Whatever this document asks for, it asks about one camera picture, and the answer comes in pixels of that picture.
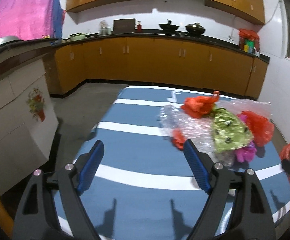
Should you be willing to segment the small red wrapper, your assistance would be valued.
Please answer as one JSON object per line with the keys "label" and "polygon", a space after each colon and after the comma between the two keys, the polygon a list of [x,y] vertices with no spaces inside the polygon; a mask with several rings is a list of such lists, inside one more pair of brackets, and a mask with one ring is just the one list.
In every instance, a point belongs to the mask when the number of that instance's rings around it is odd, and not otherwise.
{"label": "small red wrapper", "polygon": [[186,138],[183,136],[180,129],[174,129],[172,132],[172,143],[175,147],[177,147],[179,150],[184,150],[184,143],[186,141]]}

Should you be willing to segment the large bubble wrap sheet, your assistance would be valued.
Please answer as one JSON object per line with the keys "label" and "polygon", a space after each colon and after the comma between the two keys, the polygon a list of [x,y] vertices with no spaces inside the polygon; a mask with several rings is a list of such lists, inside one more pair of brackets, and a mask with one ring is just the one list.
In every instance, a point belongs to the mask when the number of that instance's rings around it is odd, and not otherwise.
{"label": "large bubble wrap sheet", "polygon": [[163,135],[169,137],[171,141],[173,130],[180,129],[186,140],[192,140],[196,148],[209,155],[215,163],[220,162],[227,167],[234,164],[234,153],[232,151],[215,152],[212,137],[212,118],[192,118],[173,105],[163,106],[157,118]]}

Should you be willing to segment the green patterned snack bag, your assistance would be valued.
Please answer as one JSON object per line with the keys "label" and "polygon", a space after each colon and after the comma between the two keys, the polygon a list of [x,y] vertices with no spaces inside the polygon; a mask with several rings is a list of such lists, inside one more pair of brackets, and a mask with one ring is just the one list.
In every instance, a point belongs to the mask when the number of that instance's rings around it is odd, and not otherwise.
{"label": "green patterned snack bag", "polygon": [[248,126],[225,108],[215,108],[213,111],[212,137],[216,153],[233,151],[253,141]]}

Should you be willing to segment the small red plastic bag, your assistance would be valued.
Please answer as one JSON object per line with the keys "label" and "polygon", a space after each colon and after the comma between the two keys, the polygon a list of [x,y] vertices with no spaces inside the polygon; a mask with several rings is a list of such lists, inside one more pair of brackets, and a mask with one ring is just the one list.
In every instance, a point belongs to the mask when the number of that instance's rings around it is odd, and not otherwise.
{"label": "small red plastic bag", "polygon": [[192,118],[202,118],[212,112],[219,96],[220,92],[214,91],[212,96],[188,97],[181,109]]}

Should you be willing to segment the large red plastic bag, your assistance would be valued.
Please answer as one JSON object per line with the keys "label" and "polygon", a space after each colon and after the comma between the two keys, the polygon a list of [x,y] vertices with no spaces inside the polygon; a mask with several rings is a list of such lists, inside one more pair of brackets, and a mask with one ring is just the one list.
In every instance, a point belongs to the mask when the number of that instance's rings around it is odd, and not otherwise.
{"label": "large red plastic bag", "polygon": [[238,117],[242,118],[252,132],[256,146],[263,147],[271,141],[275,127],[267,118],[252,111],[243,111]]}

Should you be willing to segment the magenta plastic bag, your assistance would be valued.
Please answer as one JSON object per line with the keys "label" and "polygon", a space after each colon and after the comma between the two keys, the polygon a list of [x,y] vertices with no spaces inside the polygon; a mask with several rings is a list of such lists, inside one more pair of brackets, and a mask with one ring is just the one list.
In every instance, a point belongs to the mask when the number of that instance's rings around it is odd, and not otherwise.
{"label": "magenta plastic bag", "polygon": [[249,142],[247,146],[234,150],[236,160],[239,163],[251,162],[254,159],[256,152],[257,150],[253,139]]}

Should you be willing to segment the pinkish bubble wrap sheet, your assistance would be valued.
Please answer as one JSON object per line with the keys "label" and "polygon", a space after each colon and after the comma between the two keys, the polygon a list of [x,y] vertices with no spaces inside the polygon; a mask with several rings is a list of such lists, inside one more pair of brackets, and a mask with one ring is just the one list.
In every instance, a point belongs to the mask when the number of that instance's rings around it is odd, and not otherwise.
{"label": "pinkish bubble wrap sheet", "polygon": [[237,115],[244,111],[251,111],[266,119],[271,119],[271,103],[259,102],[249,99],[232,99],[230,101],[220,100],[216,102],[218,108],[225,108],[231,113]]}

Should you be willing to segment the lower wooden kitchen cabinets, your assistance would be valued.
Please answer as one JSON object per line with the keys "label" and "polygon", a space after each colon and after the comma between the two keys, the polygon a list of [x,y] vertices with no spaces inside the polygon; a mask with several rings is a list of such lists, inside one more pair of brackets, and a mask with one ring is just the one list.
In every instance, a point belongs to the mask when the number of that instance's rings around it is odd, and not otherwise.
{"label": "lower wooden kitchen cabinets", "polygon": [[256,99],[270,59],[203,38],[140,33],[59,44],[43,62],[48,91],[58,96],[90,81],[218,90]]}

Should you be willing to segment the blue white striped tablecloth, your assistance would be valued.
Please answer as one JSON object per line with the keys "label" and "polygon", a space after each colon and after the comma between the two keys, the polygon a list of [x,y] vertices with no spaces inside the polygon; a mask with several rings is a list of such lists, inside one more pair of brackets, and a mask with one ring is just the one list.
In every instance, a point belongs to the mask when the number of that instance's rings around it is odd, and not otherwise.
{"label": "blue white striped tablecloth", "polygon": [[82,203],[101,239],[185,239],[207,200],[181,151],[161,133],[161,107],[187,90],[86,84],[53,99],[60,120],[57,167],[89,152],[104,158]]}

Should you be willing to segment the white cabinet with flower sticker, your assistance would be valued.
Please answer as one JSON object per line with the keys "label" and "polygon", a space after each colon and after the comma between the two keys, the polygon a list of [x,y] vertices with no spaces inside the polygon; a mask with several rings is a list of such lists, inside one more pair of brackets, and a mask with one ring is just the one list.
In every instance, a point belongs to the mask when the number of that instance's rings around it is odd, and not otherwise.
{"label": "white cabinet with flower sticker", "polygon": [[48,162],[58,119],[43,56],[52,39],[0,48],[0,195]]}

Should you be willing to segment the black wok with lid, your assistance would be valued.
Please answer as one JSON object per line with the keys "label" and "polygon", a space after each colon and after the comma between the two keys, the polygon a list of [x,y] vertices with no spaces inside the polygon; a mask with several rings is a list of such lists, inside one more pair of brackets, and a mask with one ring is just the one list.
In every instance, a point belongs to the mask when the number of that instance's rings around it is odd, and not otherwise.
{"label": "black wok with lid", "polygon": [[192,36],[201,36],[206,29],[200,23],[192,23],[185,26],[186,31]]}

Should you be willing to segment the black wok left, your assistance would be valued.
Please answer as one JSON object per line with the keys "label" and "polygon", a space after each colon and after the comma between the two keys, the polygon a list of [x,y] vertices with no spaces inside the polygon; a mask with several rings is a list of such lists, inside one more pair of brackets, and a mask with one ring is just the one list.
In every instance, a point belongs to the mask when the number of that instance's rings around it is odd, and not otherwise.
{"label": "black wok left", "polygon": [[170,20],[170,19],[167,20],[167,23],[159,23],[159,27],[163,31],[167,31],[167,32],[175,32],[179,28],[178,25],[173,25],[172,20]]}

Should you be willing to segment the green basin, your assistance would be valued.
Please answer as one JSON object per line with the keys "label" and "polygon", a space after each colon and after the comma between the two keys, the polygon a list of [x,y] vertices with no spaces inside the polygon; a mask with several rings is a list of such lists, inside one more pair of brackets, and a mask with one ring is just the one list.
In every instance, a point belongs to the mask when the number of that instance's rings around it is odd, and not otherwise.
{"label": "green basin", "polygon": [[75,34],[69,35],[69,40],[71,42],[80,41],[80,40],[83,40],[84,38],[86,38],[86,33],[75,33]]}

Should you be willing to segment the dark cutting board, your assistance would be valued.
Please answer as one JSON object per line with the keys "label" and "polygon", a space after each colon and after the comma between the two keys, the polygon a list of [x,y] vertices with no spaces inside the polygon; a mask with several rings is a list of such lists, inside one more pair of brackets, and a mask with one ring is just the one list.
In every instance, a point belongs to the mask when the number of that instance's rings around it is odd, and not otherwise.
{"label": "dark cutting board", "polygon": [[125,18],[113,21],[113,34],[134,33],[136,26],[135,18]]}

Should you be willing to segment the glass jar on counter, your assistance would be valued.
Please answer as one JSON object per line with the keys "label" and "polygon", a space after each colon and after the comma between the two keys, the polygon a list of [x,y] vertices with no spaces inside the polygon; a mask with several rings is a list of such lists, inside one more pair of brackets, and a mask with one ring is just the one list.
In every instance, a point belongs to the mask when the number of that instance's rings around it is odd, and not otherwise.
{"label": "glass jar on counter", "polygon": [[99,23],[99,36],[105,35],[111,35],[111,28],[109,27],[109,24],[105,20],[102,20]]}

